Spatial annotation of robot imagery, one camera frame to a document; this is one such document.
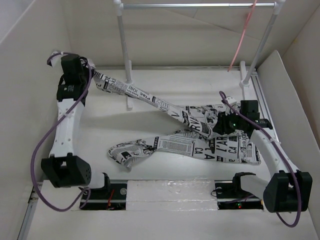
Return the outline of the newspaper print trousers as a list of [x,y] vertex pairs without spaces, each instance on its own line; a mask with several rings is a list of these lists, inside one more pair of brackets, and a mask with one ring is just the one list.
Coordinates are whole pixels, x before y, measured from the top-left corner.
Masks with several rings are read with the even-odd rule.
[[223,104],[178,106],[97,71],[93,72],[93,78],[99,90],[138,99],[184,126],[169,135],[127,141],[109,148],[108,156],[128,170],[137,160],[157,151],[227,164],[261,163],[259,150],[244,131],[214,132],[218,115],[226,109]]

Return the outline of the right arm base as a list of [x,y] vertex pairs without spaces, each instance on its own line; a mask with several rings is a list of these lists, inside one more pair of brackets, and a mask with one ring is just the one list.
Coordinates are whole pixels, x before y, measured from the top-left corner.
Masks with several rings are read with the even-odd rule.
[[263,210],[262,201],[255,195],[235,189],[231,182],[216,182],[210,193],[216,198],[218,210]]

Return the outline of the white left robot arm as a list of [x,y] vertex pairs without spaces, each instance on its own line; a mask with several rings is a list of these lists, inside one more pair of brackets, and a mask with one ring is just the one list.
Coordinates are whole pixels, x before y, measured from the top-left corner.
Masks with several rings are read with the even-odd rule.
[[41,160],[41,169],[55,188],[83,186],[94,189],[100,198],[111,194],[106,174],[90,166],[78,155],[77,139],[81,116],[93,77],[89,61],[74,53],[56,53],[62,76],[58,82],[57,125],[52,148]]

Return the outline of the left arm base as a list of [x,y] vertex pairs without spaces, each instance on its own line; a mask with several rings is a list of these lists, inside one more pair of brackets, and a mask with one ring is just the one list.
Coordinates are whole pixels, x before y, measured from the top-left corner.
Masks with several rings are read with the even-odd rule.
[[84,211],[122,211],[126,209],[127,181],[112,181],[110,187],[91,189]]

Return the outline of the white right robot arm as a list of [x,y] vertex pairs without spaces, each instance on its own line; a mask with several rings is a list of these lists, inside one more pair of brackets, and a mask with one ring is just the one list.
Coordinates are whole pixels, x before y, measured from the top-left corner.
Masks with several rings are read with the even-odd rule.
[[213,131],[221,135],[243,131],[262,155],[271,177],[270,181],[265,181],[254,173],[237,173],[231,191],[237,197],[253,194],[263,200],[271,213],[304,212],[309,204],[312,176],[300,171],[281,144],[266,132],[272,128],[268,119],[260,117],[256,100],[242,100],[239,111],[218,114]]

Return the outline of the white clothes rack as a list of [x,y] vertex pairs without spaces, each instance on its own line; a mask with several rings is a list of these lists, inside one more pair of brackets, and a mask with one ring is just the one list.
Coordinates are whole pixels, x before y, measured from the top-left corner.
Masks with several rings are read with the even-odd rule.
[[267,39],[271,33],[274,23],[278,15],[280,14],[283,6],[285,4],[284,0],[277,0],[274,3],[258,3],[256,0],[253,3],[150,3],[150,4],[124,4],[120,0],[114,0],[113,5],[115,8],[115,13],[117,16],[118,29],[120,34],[120,43],[122,48],[122,56],[124,61],[124,69],[126,76],[126,83],[129,85],[133,84],[132,80],[132,61],[129,60],[128,49],[125,38],[125,30],[123,24],[123,11],[124,10],[142,10],[142,9],[222,9],[222,8],[230,8],[230,9],[250,9],[250,13],[245,21],[243,31],[240,37],[240,41],[235,52],[235,55],[231,61],[231,65],[228,70],[232,69],[233,64],[235,63],[236,57],[240,51],[240,47],[242,45],[243,39],[245,37],[245,33],[247,31],[247,27],[251,17],[253,16],[253,12],[257,8],[270,8],[273,9],[270,20],[265,28],[264,34],[260,40],[259,46],[256,50],[250,68],[246,68],[246,63],[241,61],[239,64],[240,68],[240,83],[239,86],[242,89],[243,98],[246,100],[252,96],[250,93],[250,89],[252,89],[252,81],[251,76],[254,70],[256,69],[257,62],[259,57],[264,49],[264,46],[267,42]]

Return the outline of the aluminium rail right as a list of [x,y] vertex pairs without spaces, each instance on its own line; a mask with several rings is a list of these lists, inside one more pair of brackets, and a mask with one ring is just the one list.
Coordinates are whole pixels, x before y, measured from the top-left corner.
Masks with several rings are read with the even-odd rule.
[[259,103],[259,110],[264,119],[268,119],[269,121],[272,120],[269,109],[268,109],[268,104],[266,102],[263,89],[260,84],[259,76],[256,71],[254,71],[251,75],[251,83],[256,95],[256,99],[258,100]]

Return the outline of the aluminium rail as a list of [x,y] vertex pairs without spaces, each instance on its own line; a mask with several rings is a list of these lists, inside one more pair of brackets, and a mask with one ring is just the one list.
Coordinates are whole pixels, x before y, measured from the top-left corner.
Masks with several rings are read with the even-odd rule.
[[264,119],[268,119],[269,121],[272,120],[269,109],[268,109],[268,104],[266,102],[263,89],[260,84],[259,76],[256,71],[254,71],[251,75],[251,83],[256,95],[256,99],[258,100],[259,103],[259,110]]
[[20,229],[17,239],[26,240],[30,231],[30,227],[33,221],[35,210],[38,203],[38,195],[32,185],[27,185],[22,195],[22,209],[19,219]]

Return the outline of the aluminium rail left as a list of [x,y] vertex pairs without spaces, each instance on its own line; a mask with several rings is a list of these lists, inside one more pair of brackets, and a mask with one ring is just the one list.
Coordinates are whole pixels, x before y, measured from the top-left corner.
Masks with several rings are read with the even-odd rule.
[[20,229],[17,239],[26,240],[30,231],[30,227],[33,221],[35,210],[38,203],[38,195],[32,185],[27,185],[22,195],[22,209],[19,219]]

